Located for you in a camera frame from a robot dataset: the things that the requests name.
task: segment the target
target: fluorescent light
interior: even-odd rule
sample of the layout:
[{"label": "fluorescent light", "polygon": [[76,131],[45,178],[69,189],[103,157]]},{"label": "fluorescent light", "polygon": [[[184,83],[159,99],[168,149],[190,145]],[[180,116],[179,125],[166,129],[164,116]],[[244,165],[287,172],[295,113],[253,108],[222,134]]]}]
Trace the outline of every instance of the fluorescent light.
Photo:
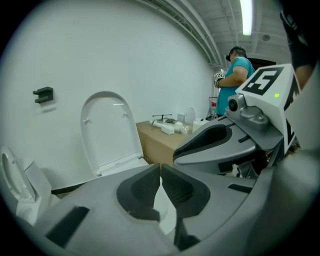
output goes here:
[{"label": "fluorescent light", "polygon": [[245,36],[251,36],[252,31],[252,0],[240,0],[241,12],[242,12],[242,34]]}]

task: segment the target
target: white toilet lid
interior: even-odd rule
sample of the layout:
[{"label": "white toilet lid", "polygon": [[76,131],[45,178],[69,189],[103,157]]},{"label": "white toilet lid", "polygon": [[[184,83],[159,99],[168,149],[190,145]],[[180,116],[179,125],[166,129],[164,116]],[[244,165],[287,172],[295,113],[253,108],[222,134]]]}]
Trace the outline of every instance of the white toilet lid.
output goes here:
[{"label": "white toilet lid", "polygon": [[184,122],[192,125],[194,120],[196,120],[195,110],[192,107],[189,107],[184,113]]},{"label": "white toilet lid", "polygon": [[130,107],[114,92],[100,91],[89,97],[82,107],[80,126],[84,151],[96,176],[143,157]]},{"label": "white toilet lid", "polygon": [[1,162],[1,175],[12,195],[20,202],[33,203],[36,199],[35,192],[8,146],[1,146]]}]

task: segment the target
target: wall-mounted bracket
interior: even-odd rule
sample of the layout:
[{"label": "wall-mounted bracket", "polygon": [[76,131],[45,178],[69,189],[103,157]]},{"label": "wall-mounted bracket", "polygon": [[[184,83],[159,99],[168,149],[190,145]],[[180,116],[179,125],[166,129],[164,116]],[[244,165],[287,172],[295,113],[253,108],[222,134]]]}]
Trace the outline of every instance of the wall-mounted bracket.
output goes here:
[{"label": "wall-mounted bracket", "polygon": [[39,90],[34,90],[33,94],[39,95],[39,98],[34,101],[35,103],[39,104],[52,101],[54,99],[54,89],[51,87],[44,87]]}]

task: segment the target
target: glove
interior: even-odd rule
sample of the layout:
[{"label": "glove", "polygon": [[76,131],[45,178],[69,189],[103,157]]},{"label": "glove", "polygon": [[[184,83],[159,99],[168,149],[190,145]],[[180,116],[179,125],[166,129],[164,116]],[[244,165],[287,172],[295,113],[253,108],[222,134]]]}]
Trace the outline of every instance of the glove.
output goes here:
[{"label": "glove", "polygon": [[218,82],[219,80],[221,80],[221,79],[224,79],[224,78],[225,78],[225,77],[224,77],[224,75],[223,75],[221,72],[216,73],[216,74],[214,75],[214,86],[217,87],[217,88],[219,88],[219,87],[217,86],[217,82]]},{"label": "glove", "polygon": [[296,69],[305,65],[314,67],[317,58],[315,57],[315,53],[308,47],[303,32],[298,28],[293,18],[285,11],[281,11],[280,18],[287,35],[293,68]]}]

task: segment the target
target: toilet seat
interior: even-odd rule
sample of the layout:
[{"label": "toilet seat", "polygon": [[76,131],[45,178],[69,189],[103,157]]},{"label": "toilet seat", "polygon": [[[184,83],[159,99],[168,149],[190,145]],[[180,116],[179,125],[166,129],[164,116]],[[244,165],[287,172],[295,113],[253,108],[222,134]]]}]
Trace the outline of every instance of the toilet seat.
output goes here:
[{"label": "toilet seat", "polygon": [[[81,138],[87,160],[97,177],[148,165],[143,159],[136,122],[126,100],[111,91],[90,96],[81,111]],[[154,208],[160,228],[170,233],[176,226],[176,209],[160,185]]]},{"label": "toilet seat", "polygon": [[2,176],[11,194],[19,202],[34,203],[36,194],[25,171],[20,167],[8,146],[1,146]]}]

